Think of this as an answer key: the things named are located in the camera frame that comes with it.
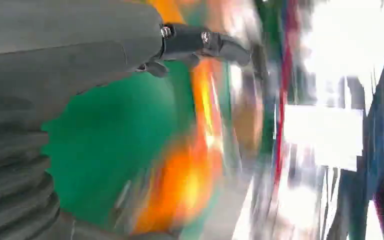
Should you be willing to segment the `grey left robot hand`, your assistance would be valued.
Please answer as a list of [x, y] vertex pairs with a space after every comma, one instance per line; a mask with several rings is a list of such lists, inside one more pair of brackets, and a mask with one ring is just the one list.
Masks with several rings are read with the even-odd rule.
[[0, 124], [35, 128], [67, 100], [163, 60], [249, 52], [206, 27], [164, 22], [150, 4], [125, 0], [0, 0]]

